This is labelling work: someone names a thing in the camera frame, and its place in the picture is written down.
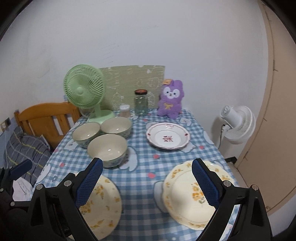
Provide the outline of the round yellow flower plate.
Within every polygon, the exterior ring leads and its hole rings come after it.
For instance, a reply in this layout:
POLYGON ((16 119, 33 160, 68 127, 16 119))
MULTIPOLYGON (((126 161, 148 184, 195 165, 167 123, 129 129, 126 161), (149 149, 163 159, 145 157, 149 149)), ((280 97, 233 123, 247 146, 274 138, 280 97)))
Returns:
POLYGON ((109 236, 117 227, 122 213, 121 195, 116 185, 101 175, 79 211, 98 240, 109 236))

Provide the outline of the scalloped yellow flower plate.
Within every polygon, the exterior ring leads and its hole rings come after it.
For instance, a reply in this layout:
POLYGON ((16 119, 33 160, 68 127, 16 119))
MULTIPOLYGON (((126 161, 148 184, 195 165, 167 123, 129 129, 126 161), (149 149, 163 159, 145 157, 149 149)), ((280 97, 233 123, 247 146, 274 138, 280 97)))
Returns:
POLYGON ((162 200, 176 222, 193 230, 203 230, 215 211, 192 173, 192 161, 178 164, 168 173, 162 200))

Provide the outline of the floral ceramic bowl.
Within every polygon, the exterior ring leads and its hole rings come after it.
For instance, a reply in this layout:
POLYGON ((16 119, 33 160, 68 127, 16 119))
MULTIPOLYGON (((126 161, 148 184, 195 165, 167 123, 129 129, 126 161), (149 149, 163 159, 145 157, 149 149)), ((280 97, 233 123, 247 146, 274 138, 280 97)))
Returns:
POLYGON ((72 133, 73 140, 82 148, 87 148, 89 143, 99 136, 100 124, 88 122, 78 126, 72 133))
POLYGON ((118 116, 104 121, 100 127, 105 134, 115 134, 128 138, 132 131, 132 121, 129 118, 118 116))
POLYGON ((105 134, 93 139, 87 152, 91 158, 99 158, 104 168, 119 166, 125 159, 128 145, 124 137, 115 134, 105 134))

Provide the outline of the floral ceramic bowl front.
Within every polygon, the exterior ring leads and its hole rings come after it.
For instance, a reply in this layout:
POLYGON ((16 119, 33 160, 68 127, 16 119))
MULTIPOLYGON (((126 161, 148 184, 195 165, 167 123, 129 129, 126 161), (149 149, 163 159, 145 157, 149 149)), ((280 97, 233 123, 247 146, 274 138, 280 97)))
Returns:
POLYGON ((119 166, 125 159, 128 145, 124 137, 115 134, 105 134, 93 139, 87 152, 91 158, 99 158, 104 168, 119 166))

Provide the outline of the floral ceramic bowl back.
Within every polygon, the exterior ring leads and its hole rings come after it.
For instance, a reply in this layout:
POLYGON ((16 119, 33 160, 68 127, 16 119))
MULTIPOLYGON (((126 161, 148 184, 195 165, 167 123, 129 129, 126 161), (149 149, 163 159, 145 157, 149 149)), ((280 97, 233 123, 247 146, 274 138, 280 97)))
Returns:
POLYGON ((132 121, 129 118, 118 116, 104 121, 100 127, 105 134, 115 134, 128 138, 132 131, 132 121))

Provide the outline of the white red-trim plate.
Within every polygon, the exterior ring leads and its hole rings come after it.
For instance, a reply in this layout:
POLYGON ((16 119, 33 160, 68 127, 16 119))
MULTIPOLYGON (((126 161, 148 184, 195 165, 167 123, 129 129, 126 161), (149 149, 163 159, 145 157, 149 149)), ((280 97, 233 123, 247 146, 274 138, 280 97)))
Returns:
POLYGON ((145 135, 150 144, 164 150, 184 148, 191 138, 183 126, 175 123, 155 123, 147 129, 145 135))

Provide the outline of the white crumpled cloth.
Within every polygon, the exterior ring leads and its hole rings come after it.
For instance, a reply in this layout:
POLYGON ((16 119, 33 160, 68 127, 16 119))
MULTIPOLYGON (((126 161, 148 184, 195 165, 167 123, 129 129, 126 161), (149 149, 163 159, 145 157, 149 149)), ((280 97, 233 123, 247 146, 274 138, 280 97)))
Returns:
POLYGON ((14 201, 30 201, 33 193, 32 185, 20 177, 13 181, 13 200, 14 201))

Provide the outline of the grey plaid pillow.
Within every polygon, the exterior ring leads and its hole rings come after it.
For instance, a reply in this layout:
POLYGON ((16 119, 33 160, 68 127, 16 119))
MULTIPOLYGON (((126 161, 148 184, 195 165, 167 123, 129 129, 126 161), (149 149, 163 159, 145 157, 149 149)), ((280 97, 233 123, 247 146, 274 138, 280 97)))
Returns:
POLYGON ((48 146, 40 137, 26 135, 18 126, 6 144, 4 166, 13 167, 26 159, 31 160, 32 168, 23 175, 23 178, 31 185, 35 185, 50 156, 48 146))

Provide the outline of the beige door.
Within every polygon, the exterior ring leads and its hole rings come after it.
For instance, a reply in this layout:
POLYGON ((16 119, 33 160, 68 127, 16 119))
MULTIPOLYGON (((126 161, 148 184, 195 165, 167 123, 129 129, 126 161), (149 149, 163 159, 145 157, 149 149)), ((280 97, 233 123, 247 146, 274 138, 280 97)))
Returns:
POLYGON ((268 42, 268 71, 256 129, 235 166, 256 184, 271 215, 295 195, 295 42, 267 4, 260 4, 268 42))

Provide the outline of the white floor fan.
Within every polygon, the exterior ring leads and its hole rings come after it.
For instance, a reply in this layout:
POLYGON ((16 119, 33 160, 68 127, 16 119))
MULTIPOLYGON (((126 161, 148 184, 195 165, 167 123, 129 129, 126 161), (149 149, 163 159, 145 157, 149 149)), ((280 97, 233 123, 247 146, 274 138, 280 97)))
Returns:
POLYGON ((220 111, 220 117, 224 124, 221 126, 218 149, 224 138, 231 144, 240 145, 247 142, 255 131, 255 115, 246 106, 226 105, 220 111))

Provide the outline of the blue checkered tablecloth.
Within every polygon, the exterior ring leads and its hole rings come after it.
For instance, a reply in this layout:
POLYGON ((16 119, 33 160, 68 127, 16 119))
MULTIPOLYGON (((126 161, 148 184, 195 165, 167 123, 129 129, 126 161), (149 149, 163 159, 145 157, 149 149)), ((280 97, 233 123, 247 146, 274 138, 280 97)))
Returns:
POLYGON ((147 128, 166 121, 153 109, 146 116, 132 116, 126 159, 121 166, 103 171, 117 186, 123 206, 120 222, 108 240, 196 240, 200 234, 178 224, 166 212, 161 195, 163 181, 175 166, 196 158, 226 171, 229 166, 188 110, 182 110, 174 120, 190 133, 184 149, 163 150, 150 145, 145 136, 147 128))

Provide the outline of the green desk fan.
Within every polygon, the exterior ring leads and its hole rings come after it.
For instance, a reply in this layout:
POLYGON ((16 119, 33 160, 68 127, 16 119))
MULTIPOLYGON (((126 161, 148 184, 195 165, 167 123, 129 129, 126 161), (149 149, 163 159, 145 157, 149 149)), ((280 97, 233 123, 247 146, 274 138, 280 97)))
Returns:
POLYGON ((63 89, 74 106, 92 110, 88 117, 89 122, 102 124, 115 117, 113 111, 101 109, 106 86, 103 73, 99 69, 87 64, 72 67, 64 78, 63 89))

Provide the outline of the cotton swab container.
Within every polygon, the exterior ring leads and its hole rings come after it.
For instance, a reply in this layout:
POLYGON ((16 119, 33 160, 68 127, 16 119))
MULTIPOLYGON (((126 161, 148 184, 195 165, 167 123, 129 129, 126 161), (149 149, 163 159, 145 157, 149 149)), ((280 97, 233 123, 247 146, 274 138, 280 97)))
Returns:
POLYGON ((119 106, 119 115, 124 118, 130 118, 130 105, 121 104, 119 106))

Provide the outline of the green patterned board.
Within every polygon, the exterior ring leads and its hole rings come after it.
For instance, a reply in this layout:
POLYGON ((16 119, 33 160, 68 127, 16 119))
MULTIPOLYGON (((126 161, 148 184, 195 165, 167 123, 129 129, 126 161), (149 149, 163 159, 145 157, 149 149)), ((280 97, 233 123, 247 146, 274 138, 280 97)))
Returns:
POLYGON ((134 108, 134 91, 147 90, 149 108, 157 108, 165 66, 130 65, 100 68, 106 85, 102 109, 119 110, 121 104, 134 108))

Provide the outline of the glass jar black lid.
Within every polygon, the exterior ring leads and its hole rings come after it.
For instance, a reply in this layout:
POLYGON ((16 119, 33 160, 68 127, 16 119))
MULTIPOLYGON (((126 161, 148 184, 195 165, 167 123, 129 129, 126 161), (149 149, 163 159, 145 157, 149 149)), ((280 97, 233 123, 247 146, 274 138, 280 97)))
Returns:
POLYGON ((137 89, 134 91, 134 111, 136 116, 145 116, 148 112, 147 90, 137 89))

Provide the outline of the purple plush bunny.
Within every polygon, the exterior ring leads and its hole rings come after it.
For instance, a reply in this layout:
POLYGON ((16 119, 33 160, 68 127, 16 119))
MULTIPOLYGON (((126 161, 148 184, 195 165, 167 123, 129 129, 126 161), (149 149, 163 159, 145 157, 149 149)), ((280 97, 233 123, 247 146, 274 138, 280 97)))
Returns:
POLYGON ((184 97, 183 83, 180 80, 166 79, 163 81, 158 102, 158 116, 176 119, 182 110, 184 97))

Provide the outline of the wall power outlet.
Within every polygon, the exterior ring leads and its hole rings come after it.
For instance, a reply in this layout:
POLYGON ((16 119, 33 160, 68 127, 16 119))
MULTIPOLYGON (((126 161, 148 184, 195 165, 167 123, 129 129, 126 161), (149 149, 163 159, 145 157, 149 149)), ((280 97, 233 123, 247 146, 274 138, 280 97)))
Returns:
POLYGON ((11 125, 10 118, 7 118, 5 121, 1 123, 1 130, 4 132, 11 125))

